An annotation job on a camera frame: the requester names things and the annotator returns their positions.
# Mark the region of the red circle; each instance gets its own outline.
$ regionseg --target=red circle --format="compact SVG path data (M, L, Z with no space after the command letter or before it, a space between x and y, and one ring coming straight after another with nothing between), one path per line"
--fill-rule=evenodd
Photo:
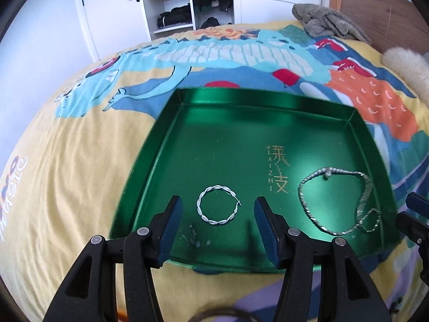
M205 84L205 87L226 87L226 88L240 88L239 85L229 81L212 81Z
M107 68L110 68L113 64L115 64L121 56L117 56L115 58L110 59L108 62L101 64L100 66L97 66L94 70L90 71L85 77L91 77L95 74L98 74L99 72L102 72L103 70L106 70Z

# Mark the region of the green metal tray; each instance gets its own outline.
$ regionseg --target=green metal tray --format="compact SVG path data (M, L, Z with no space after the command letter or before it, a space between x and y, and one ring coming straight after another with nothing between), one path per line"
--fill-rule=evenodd
M265 196L273 212L308 236L330 241L305 215L298 184L318 168L361 171L373 181L367 208L381 210L371 234L345 236L359 257L396 245L396 205L374 140L355 108L288 93L194 88L174 92L154 124L132 169L111 237L126 236L162 212L171 196L183 199L181 225L170 261L202 270L276 272L267 260L254 219L254 201ZM197 214L206 187L224 185L242 206L235 219L213 226ZM355 224L363 181L355 176L318 177L304 186L315 217L333 231ZM203 213L227 218L235 200L212 191ZM375 218L367 219L370 227Z

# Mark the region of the white door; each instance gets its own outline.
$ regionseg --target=white door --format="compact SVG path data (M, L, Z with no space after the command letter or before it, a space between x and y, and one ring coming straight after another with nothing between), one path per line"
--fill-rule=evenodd
M83 0L82 4L100 59L150 40L138 0Z

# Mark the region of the folded clothes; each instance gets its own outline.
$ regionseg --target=folded clothes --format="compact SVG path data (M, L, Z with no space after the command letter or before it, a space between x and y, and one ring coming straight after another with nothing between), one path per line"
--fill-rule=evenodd
M168 25L186 22L192 22L190 4L182 7L174 7L170 12L161 13L157 24L158 28L165 28Z
M337 36L371 44L371 39L345 14L329 7L314 4L295 4L293 16L311 37Z

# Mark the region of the purple fabric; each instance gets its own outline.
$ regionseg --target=purple fabric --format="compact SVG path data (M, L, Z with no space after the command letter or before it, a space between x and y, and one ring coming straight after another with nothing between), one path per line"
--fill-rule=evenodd
M407 174L404 178L402 178L400 181L398 181L395 185L392 185L392 188L395 190L395 189L399 188L402 184L406 183L407 179L420 168L420 166L426 161L426 158L428 158L428 157L429 157L429 153L423 158L423 160L411 172L409 172L409 174Z
M320 271L313 272L312 291L320 286ZM257 311L277 305L280 291L282 290L283 280L279 280L271 286L261 288L258 291L237 300L234 306L244 311ZM213 322L233 322L235 317L219 317Z
M420 255L418 252L418 248L415 247L412 249L410 260L408 260L407 264L401 270L401 273L396 280L396 284L394 289L392 290L389 298L386 300L386 306L389 308L392 303L400 297L404 297L404 295L410 289L411 283L413 282L413 272L416 266L417 261L420 259Z
M426 175L429 173L429 167L426 169L426 171L424 172L424 174L421 176L421 178L417 181L416 185L413 188L413 191L416 192L418 190L418 188L420 187L420 185L423 183L423 181L426 178ZM400 212L404 212L407 210L407 205L404 203L402 206L400 206L400 208L398 209L398 213Z

